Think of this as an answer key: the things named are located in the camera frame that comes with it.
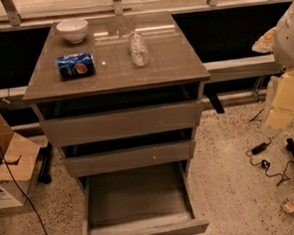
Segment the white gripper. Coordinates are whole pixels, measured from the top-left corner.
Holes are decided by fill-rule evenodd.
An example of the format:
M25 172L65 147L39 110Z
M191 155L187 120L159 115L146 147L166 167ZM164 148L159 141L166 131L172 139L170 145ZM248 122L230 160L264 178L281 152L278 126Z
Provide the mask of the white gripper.
M268 54L274 51L278 64L294 68L294 0L275 27L254 42L252 51ZM262 130L267 136L278 135L294 119L294 70L280 78L272 76L266 93Z

